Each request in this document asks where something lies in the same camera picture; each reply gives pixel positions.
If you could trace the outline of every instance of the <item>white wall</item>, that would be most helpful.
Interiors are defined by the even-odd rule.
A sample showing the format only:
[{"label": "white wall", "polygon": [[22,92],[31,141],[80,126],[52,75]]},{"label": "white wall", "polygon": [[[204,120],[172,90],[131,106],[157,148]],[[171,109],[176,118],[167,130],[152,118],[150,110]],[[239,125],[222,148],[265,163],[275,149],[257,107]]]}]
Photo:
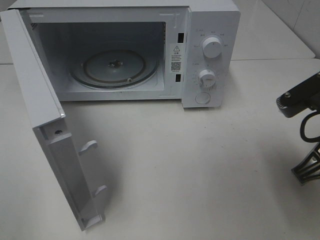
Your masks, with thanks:
[{"label": "white wall", "polygon": [[320,0],[263,0],[320,58]]}]

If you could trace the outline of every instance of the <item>qr code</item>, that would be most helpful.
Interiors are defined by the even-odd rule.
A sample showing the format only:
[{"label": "qr code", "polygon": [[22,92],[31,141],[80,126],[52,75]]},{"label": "qr code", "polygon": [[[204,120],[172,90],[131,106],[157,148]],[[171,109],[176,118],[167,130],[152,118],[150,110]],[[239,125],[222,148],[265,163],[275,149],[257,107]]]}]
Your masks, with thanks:
[{"label": "qr code", "polygon": [[181,62],[180,61],[173,61],[171,62],[171,71],[180,71],[181,70]]}]

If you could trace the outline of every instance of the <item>control panel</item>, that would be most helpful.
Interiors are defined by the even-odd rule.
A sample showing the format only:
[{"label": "control panel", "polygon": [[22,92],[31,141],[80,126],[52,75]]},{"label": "control panel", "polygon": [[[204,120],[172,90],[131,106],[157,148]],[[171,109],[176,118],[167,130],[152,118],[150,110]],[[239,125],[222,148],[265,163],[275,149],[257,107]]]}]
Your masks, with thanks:
[{"label": "control panel", "polygon": [[239,11],[191,13],[184,108],[221,105],[239,19]]}]

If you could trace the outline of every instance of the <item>black cable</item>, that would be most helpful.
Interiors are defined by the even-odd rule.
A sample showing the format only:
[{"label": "black cable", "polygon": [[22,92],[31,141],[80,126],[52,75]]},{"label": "black cable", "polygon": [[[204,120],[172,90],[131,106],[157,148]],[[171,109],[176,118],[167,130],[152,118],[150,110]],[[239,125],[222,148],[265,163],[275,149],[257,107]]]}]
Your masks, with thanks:
[{"label": "black cable", "polygon": [[300,136],[301,136],[302,140],[304,140],[307,143],[318,143],[318,142],[320,142],[320,136],[309,138],[309,137],[306,136],[306,133],[305,133],[306,124],[307,124],[308,120],[310,118],[316,116],[316,115],[320,115],[320,111],[315,111],[315,112],[310,113],[301,122]]}]

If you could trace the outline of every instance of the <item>control knob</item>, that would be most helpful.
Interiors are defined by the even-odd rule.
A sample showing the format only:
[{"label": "control knob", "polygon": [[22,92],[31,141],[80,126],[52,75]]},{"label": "control knob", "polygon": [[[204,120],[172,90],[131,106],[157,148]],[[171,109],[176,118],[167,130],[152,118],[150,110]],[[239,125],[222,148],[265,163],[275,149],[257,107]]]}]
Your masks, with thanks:
[{"label": "control knob", "polygon": [[207,58],[214,59],[222,52],[222,41],[216,36],[210,36],[203,41],[202,50]]},{"label": "control knob", "polygon": [[203,70],[199,73],[199,83],[204,88],[210,88],[217,81],[216,74],[212,70]]}]

